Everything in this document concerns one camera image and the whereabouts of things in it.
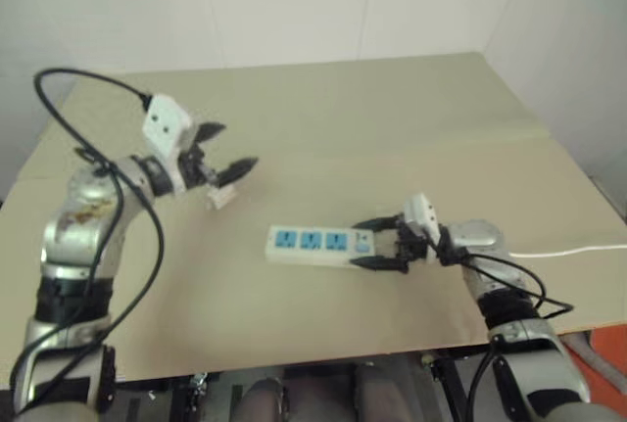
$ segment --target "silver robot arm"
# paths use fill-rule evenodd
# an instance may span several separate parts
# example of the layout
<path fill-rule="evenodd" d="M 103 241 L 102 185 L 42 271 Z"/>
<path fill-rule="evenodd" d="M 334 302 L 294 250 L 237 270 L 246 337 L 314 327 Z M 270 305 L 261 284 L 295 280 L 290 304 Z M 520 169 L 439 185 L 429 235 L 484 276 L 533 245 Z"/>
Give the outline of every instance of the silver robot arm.
<path fill-rule="evenodd" d="M 116 162 L 133 187 L 99 164 L 73 176 L 65 202 L 44 231 L 35 314 L 12 373 L 18 420 L 97 420 L 96 413 L 109 407 L 115 351 L 95 341 L 112 323 L 109 301 L 126 228 L 145 208 L 133 190 L 152 204 L 203 184 L 216 191 L 230 187 L 257 160 L 240 160 L 222 172 L 206 166 L 198 145 L 222 129 L 218 123 L 198 125 L 171 98 L 152 96 L 143 128 L 152 156 Z M 79 363 L 51 385 L 80 354 Z"/>
<path fill-rule="evenodd" d="M 501 282 L 525 289 L 520 270 L 492 259 L 511 260 L 503 233 L 487 221 L 438 224 L 424 195 L 406 202 L 403 221 L 416 236 L 426 236 L 443 265 L 468 258 L 463 278 L 496 343 L 493 363 L 507 416 L 513 421 L 619 421 L 606 407 L 590 404 L 583 376 L 529 296 Z"/>

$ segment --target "beige tabletop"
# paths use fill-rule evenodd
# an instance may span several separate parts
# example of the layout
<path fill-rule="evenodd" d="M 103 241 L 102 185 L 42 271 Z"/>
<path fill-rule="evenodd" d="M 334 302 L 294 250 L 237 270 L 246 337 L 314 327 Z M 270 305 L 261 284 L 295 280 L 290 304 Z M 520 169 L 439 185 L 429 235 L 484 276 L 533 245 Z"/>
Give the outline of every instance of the beige tabletop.
<path fill-rule="evenodd" d="M 265 261 L 271 224 L 350 226 L 424 192 L 443 222 L 485 218 L 513 252 L 627 242 L 627 229 L 547 130 L 476 54 L 245 70 L 129 74 L 228 129 L 217 167 L 261 158 L 222 211 L 205 191 L 157 202 L 163 270 L 112 334 L 128 379 L 485 342 L 458 267 L 408 275 Z M 82 80 L 65 115 L 111 157 L 145 154 L 135 100 Z M 0 211 L 0 379 L 23 343 L 43 227 L 80 160 L 50 125 Z M 156 253 L 144 213 L 131 225 L 112 313 L 139 290 Z M 574 303 L 558 331 L 625 322 L 627 251 L 522 263 Z"/>

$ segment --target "white power strip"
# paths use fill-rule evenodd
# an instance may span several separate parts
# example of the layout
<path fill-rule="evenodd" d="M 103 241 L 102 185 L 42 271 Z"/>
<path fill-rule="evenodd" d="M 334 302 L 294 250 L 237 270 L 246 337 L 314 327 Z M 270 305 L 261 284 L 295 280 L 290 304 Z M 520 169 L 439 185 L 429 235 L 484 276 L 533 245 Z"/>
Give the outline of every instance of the white power strip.
<path fill-rule="evenodd" d="M 375 254 L 374 234 L 367 229 L 271 226 L 265 242 L 271 262 L 359 268 L 351 259 Z"/>

